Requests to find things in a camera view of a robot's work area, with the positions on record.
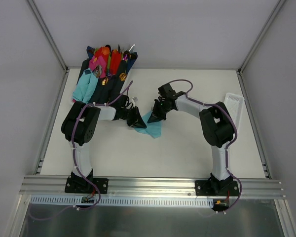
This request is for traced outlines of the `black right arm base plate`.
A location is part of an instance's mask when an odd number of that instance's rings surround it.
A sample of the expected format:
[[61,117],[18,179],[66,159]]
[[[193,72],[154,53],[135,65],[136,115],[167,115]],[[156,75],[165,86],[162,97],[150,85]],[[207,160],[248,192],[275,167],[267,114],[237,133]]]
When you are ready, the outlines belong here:
[[234,180],[215,183],[211,180],[196,180],[194,182],[197,196],[231,196],[240,194],[238,183]]

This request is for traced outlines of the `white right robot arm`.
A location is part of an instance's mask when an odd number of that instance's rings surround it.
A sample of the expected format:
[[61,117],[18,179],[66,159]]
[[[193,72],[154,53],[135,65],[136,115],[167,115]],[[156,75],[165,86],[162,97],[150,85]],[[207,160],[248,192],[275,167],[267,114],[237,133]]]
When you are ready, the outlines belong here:
[[206,104],[183,95],[158,97],[148,123],[166,120],[171,110],[185,112],[200,119],[205,140],[211,146],[213,169],[211,190],[216,195],[227,192],[233,176],[229,170],[228,150],[237,139],[237,129],[223,102]]

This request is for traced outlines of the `light blue paper napkin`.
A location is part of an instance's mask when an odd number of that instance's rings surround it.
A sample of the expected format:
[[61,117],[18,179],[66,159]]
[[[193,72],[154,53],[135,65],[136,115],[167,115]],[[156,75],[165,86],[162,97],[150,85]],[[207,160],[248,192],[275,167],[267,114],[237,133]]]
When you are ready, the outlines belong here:
[[143,121],[146,124],[146,128],[135,128],[138,133],[146,134],[152,138],[159,138],[161,136],[161,121],[148,123],[148,119],[151,116],[152,111],[149,111],[143,116]]

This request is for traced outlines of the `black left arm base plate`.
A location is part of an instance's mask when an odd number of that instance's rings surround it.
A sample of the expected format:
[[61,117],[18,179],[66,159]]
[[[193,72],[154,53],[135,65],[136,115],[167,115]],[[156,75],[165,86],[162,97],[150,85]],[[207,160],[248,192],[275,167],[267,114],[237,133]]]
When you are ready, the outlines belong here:
[[[109,187],[109,179],[106,178],[93,178],[92,183],[97,186],[100,194],[107,194]],[[97,190],[89,182],[85,181],[81,177],[68,177],[65,185],[65,193],[68,194],[90,194]]]

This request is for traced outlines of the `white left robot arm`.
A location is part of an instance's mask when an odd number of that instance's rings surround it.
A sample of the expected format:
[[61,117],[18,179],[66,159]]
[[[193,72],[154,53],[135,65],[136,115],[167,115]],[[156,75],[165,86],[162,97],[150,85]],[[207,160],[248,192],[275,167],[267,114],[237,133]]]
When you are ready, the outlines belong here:
[[61,126],[61,132],[69,142],[74,167],[69,181],[83,193],[93,188],[93,168],[90,161],[89,142],[91,141],[98,121],[125,120],[132,128],[145,129],[139,108],[121,105],[86,104],[75,101]]

